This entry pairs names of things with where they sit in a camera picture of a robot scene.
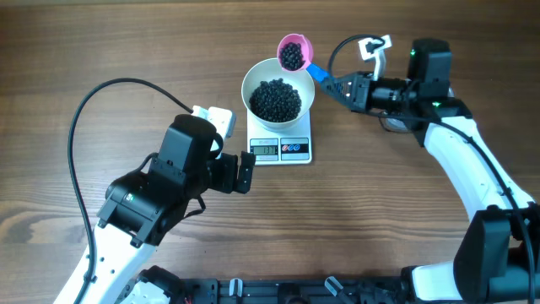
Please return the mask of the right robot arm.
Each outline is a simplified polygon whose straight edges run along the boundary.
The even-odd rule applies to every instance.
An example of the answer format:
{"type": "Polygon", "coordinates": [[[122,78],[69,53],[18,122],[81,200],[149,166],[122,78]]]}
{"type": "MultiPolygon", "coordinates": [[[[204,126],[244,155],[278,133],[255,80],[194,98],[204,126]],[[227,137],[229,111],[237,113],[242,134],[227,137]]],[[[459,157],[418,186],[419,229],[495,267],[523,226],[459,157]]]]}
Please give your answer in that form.
{"type": "Polygon", "coordinates": [[[375,69],[335,77],[312,68],[322,90],[350,111],[398,120],[440,164],[470,220],[456,256],[409,269],[412,298],[496,303],[539,297],[539,207],[517,186],[481,138],[472,113],[451,91],[446,41],[413,42],[405,79],[384,76],[388,36],[356,35],[375,69]]]}

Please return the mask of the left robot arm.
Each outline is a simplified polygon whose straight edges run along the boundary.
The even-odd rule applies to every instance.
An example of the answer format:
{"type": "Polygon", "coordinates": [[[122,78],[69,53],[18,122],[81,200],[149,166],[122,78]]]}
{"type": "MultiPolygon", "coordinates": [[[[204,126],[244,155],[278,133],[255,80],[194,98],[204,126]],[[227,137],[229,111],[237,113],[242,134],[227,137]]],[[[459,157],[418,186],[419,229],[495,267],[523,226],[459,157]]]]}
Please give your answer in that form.
{"type": "Polygon", "coordinates": [[[222,141],[211,122],[176,116],[159,152],[144,160],[148,170],[137,168],[107,188],[93,239],[56,301],[115,302],[168,231],[191,216],[191,200],[208,189],[247,193],[256,157],[212,149],[222,141]]]}

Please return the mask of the pink scoop with blue handle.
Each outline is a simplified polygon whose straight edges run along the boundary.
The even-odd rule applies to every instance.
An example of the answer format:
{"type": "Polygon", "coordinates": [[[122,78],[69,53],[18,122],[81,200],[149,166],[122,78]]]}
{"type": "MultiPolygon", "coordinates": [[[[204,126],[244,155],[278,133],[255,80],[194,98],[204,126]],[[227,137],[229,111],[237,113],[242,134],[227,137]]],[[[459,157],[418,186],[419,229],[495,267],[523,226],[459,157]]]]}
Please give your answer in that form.
{"type": "Polygon", "coordinates": [[[279,65],[286,72],[307,72],[316,82],[321,83],[329,73],[312,62],[314,51],[311,42],[301,34],[288,34],[278,44],[279,65]]]}

